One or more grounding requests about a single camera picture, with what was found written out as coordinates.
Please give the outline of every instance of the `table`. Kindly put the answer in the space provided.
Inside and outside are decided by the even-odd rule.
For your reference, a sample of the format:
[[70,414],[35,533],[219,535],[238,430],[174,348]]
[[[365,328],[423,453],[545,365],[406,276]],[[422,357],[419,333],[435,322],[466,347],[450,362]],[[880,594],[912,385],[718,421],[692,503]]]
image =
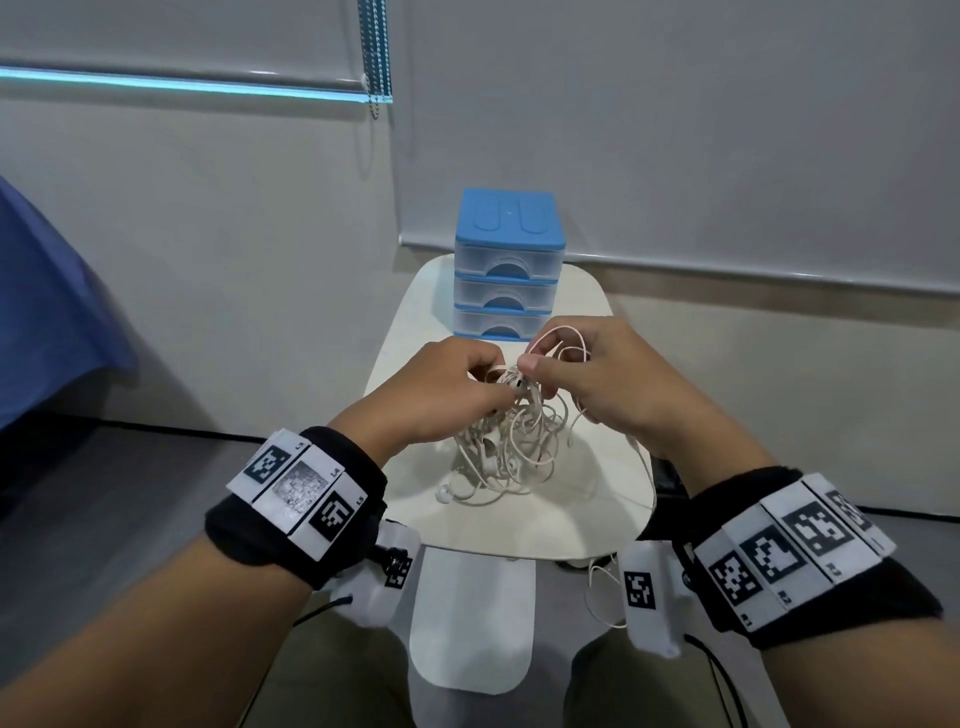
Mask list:
[[[407,289],[366,393],[423,344],[449,336],[452,311],[453,255],[444,255],[427,262]],[[565,265],[554,313],[604,316],[611,309],[593,276]],[[497,344],[508,364],[526,348]],[[561,397],[575,413],[569,394]],[[437,501],[441,485],[464,477],[456,472],[460,457],[450,439],[411,446],[391,460],[385,469],[386,518],[416,528],[427,546],[410,636],[415,667],[442,687],[498,694],[515,687],[530,665],[533,560],[592,558],[634,540],[655,502],[646,475],[650,455],[638,454],[623,435],[581,419],[569,449],[564,436],[550,480],[531,495],[508,494],[478,507]],[[467,492],[467,483],[456,490]]]

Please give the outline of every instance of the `black wristband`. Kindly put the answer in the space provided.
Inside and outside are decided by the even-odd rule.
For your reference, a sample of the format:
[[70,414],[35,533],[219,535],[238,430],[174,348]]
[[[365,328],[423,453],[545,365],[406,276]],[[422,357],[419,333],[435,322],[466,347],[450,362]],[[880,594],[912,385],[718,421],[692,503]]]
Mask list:
[[302,434],[343,466],[368,495],[320,561],[293,544],[287,534],[243,499],[230,495],[206,513],[207,537],[228,558],[247,566],[277,564],[320,589],[340,571],[359,563],[376,543],[386,510],[387,477],[349,438],[329,427],[310,427]]
[[780,466],[760,468],[725,480],[692,499],[688,538],[685,543],[675,542],[674,550],[713,626],[722,632],[739,632],[757,649],[768,649],[881,621],[940,619],[943,607],[937,598],[903,565],[887,558],[756,631],[746,631],[705,567],[692,558],[692,548],[802,475]]

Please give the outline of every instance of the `gray floor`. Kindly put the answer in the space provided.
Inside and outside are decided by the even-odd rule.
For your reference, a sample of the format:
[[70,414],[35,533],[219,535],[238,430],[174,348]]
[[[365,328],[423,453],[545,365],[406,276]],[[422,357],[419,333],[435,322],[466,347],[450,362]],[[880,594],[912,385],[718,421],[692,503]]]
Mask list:
[[[204,510],[223,497],[225,483],[255,449],[103,427],[32,487],[0,522],[0,684],[198,534]],[[876,520],[899,545],[902,562],[943,600],[948,618],[960,620],[960,525]],[[533,664],[506,695],[441,690],[411,669],[418,725],[559,725],[570,661],[606,630],[587,612],[583,586],[580,574],[538,564]],[[409,592],[394,623],[404,642]],[[785,724],[756,653],[734,635],[712,632],[702,614],[694,619],[761,724]]]

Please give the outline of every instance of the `blue plastic drawer box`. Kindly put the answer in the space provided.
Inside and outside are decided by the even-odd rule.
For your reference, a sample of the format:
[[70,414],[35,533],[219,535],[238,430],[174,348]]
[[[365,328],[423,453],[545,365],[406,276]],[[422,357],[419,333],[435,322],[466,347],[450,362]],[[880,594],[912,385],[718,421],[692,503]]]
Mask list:
[[454,243],[457,273],[557,281],[565,248],[551,193],[464,190]]
[[550,314],[530,314],[507,308],[454,308],[457,336],[493,341],[530,341],[550,320]]
[[550,313],[557,284],[543,280],[520,280],[500,276],[453,278],[453,303],[468,308],[515,308],[528,313]]

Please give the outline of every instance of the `leg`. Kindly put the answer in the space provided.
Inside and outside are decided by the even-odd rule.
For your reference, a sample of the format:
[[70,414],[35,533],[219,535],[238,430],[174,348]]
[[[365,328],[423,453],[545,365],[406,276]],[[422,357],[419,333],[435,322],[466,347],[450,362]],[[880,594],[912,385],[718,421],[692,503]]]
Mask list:
[[[726,691],[734,724],[736,713]],[[690,645],[676,660],[637,650],[612,629],[577,653],[564,699],[564,728],[727,728],[707,656]]]
[[[326,601],[314,597],[305,611]],[[362,629],[333,612],[294,629],[244,728],[414,727],[407,653],[393,632]]]

